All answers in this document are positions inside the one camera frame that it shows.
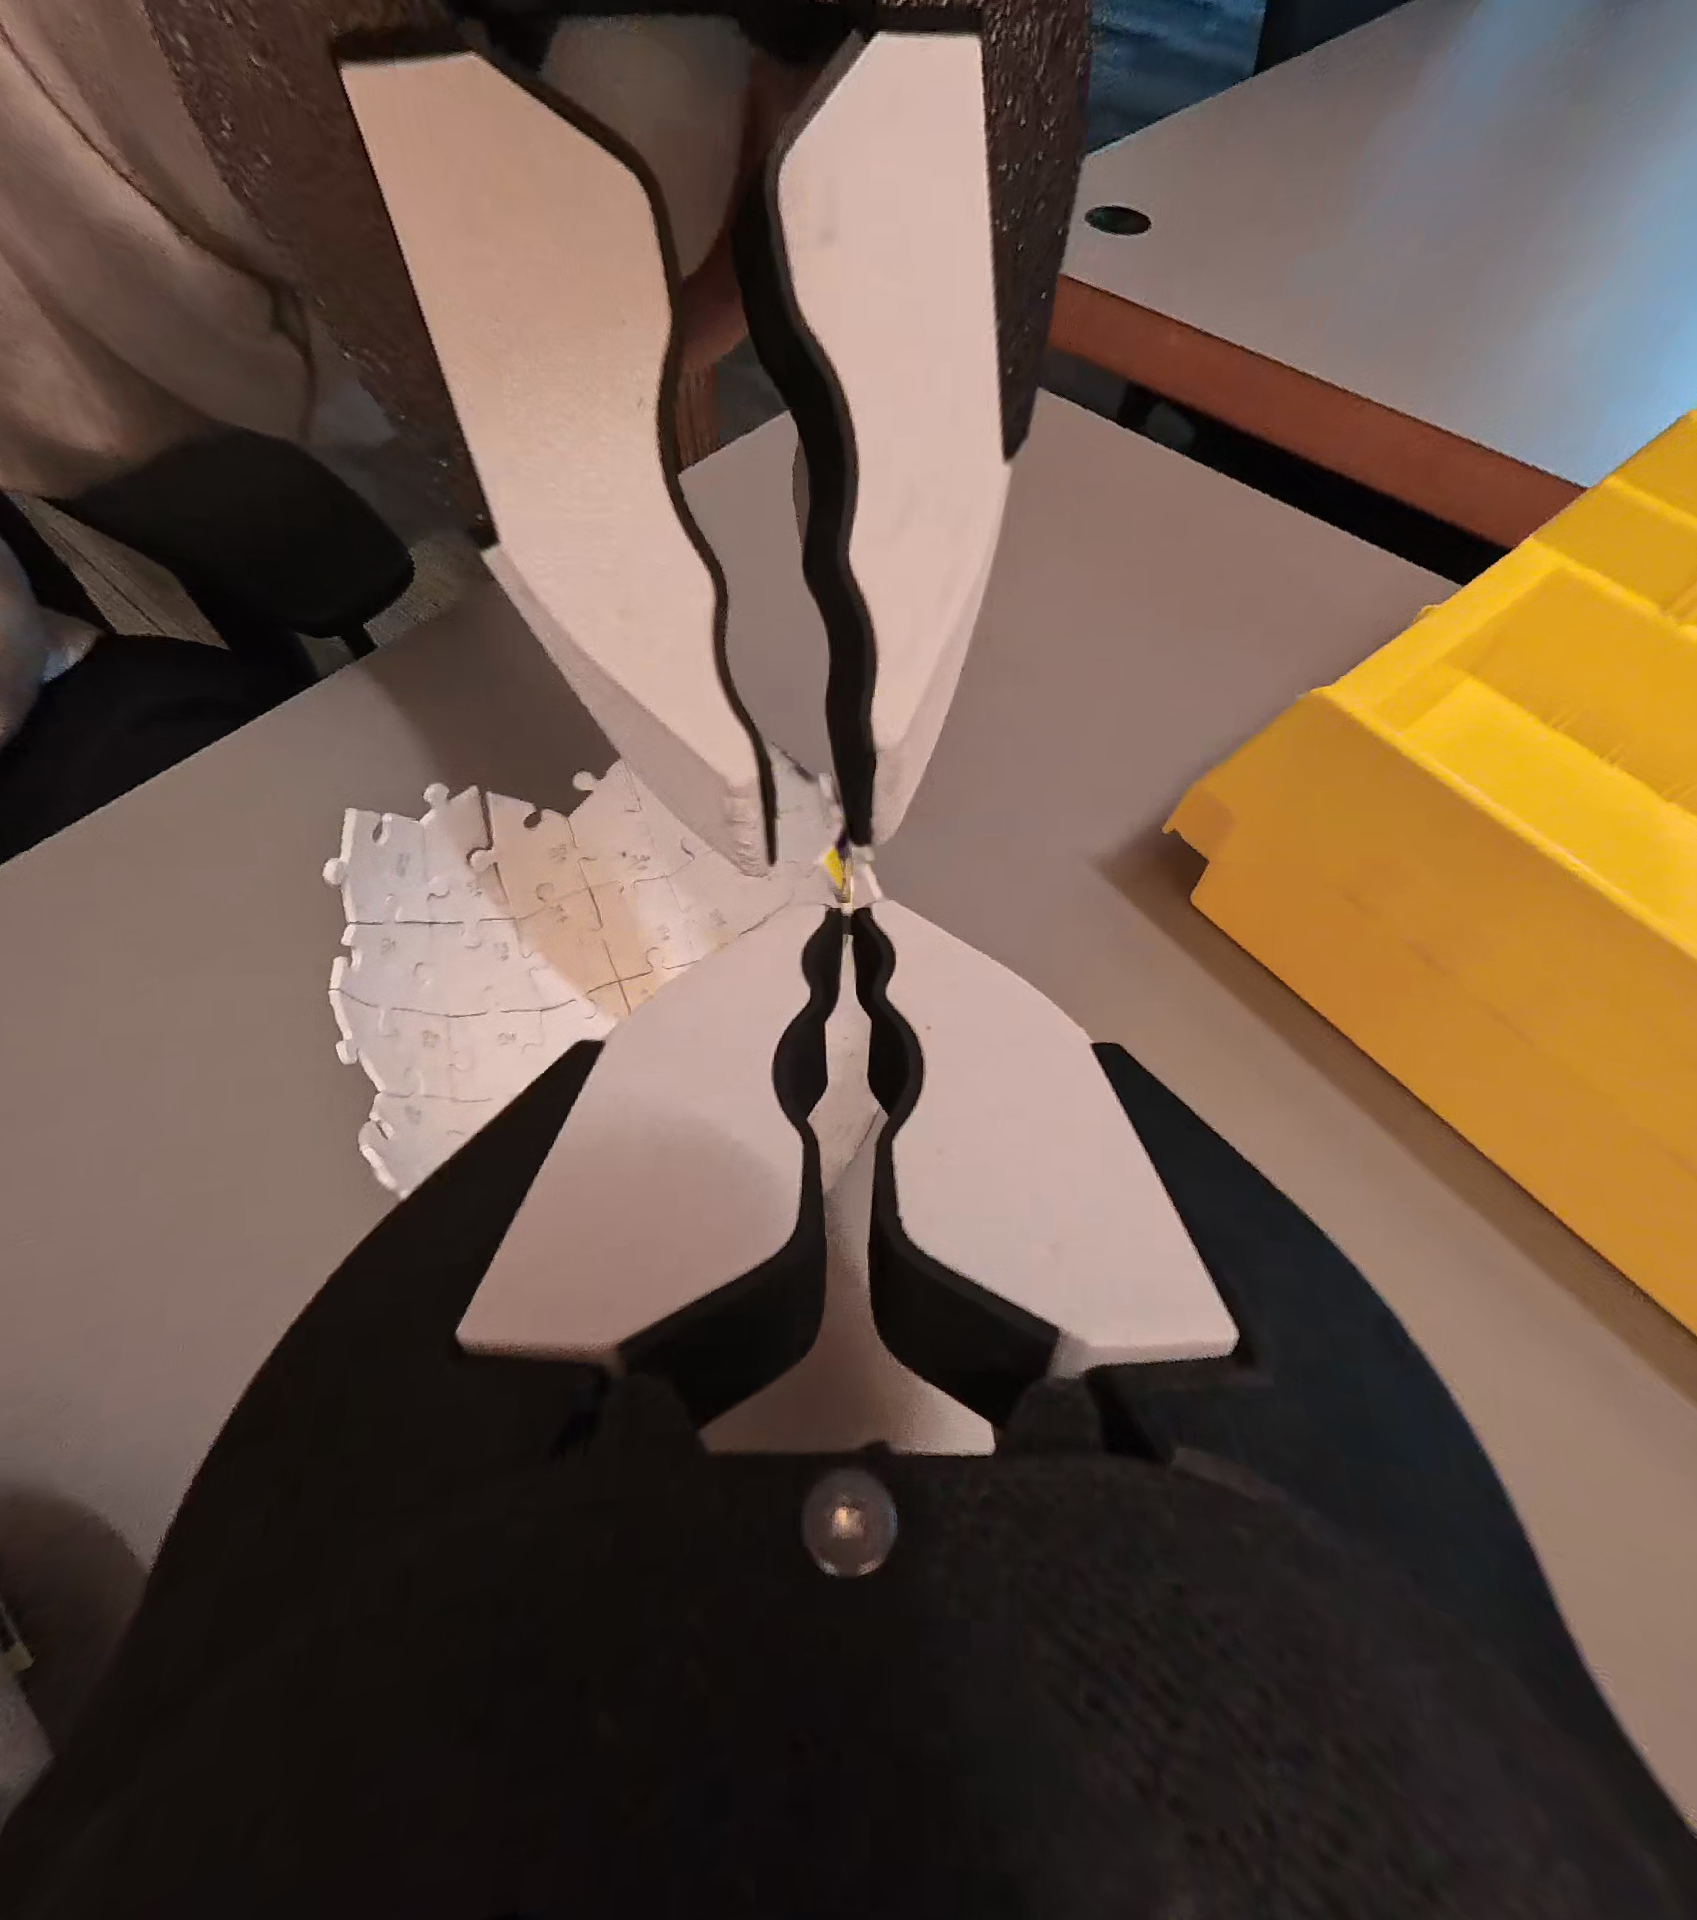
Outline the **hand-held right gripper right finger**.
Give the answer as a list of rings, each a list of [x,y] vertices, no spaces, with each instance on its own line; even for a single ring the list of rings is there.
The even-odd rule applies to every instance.
[[[1087,1032],[904,906],[853,917],[883,1110],[868,1305],[993,1428],[1045,1381],[1236,1357],[1241,1331]]]

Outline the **partly built puzzle ball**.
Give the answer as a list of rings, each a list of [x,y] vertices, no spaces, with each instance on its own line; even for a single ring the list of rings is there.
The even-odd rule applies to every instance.
[[[427,789],[418,818],[351,809],[327,882],[337,1057],[372,1084],[358,1147],[409,1196],[573,1045],[599,1042],[790,906],[835,906],[831,781],[769,754],[779,863],[749,876],[615,762],[566,813]]]

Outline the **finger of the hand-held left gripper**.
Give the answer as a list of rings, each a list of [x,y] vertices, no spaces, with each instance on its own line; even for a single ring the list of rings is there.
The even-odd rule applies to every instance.
[[[627,766],[765,875],[772,775],[726,668],[720,567],[680,492],[652,180],[476,52],[338,75],[476,468],[490,572]]]
[[[1005,521],[979,34],[851,34],[766,151],[736,270],[805,458],[837,792],[874,851],[948,719]]]

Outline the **yellow plastic bin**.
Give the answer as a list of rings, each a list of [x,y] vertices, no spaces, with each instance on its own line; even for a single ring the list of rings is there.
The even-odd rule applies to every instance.
[[[1697,411],[1165,830],[1210,924],[1697,1338]]]

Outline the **person's grey sweatshirt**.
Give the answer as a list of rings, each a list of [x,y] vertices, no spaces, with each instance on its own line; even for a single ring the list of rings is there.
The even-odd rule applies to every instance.
[[[388,503],[392,425],[218,177],[140,4],[0,4],[0,492],[71,498],[215,428]],[[0,540],[0,751],[74,632]]]

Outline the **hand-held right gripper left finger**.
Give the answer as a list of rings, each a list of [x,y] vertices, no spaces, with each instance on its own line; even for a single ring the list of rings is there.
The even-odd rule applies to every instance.
[[[795,904],[603,1045],[456,1337],[665,1382],[704,1428],[811,1354],[826,1301],[812,1109],[845,917]]]

